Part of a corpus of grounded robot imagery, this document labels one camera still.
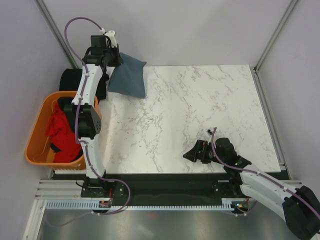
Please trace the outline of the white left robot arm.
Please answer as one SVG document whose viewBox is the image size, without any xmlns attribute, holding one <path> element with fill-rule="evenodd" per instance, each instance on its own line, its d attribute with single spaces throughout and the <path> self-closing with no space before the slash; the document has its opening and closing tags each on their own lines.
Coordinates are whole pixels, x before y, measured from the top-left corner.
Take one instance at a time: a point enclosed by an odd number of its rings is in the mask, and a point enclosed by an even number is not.
<svg viewBox="0 0 320 240">
<path fill-rule="evenodd" d="M 102 119 L 95 109 L 95 98 L 99 82 L 107 68 L 118 67 L 123 62 L 113 41 L 114 37 L 107 34 L 90 37 L 91 46 L 81 59 L 82 74 L 77 92 L 72 102 L 63 110 L 74 131 L 75 141 L 83 151 L 86 167 L 81 190 L 83 198 L 106 198 L 110 191 L 109 183 L 103 180 L 106 171 L 99 147 Z"/>
</svg>

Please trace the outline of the grey-blue t-shirt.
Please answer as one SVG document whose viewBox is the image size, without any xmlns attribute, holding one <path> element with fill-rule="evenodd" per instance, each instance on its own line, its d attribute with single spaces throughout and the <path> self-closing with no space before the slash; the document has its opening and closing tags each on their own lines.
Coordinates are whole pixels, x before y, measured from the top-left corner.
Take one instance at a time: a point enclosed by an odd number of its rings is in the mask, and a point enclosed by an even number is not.
<svg viewBox="0 0 320 240">
<path fill-rule="evenodd" d="M 108 91 L 129 97 L 144 99 L 146 97 L 144 67 L 146 61 L 141 61 L 123 52 L 120 53 L 123 63 L 113 69 Z"/>
</svg>

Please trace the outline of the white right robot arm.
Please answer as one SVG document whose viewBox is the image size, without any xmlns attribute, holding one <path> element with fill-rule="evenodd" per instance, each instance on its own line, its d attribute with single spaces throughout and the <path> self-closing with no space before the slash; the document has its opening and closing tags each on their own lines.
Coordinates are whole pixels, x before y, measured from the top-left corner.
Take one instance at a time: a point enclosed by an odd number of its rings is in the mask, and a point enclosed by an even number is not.
<svg viewBox="0 0 320 240">
<path fill-rule="evenodd" d="M 310 240 L 320 232 L 320 201 L 307 186 L 294 187 L 258 169 L 237 154 L 228 138 L 214 143 L 197 140 L 183 158 L 195 163 L 223 165 L 232 182 L 229 191 L 235 197 L 251 197 L 281 217 L 300 240 Z"/>
</svg>

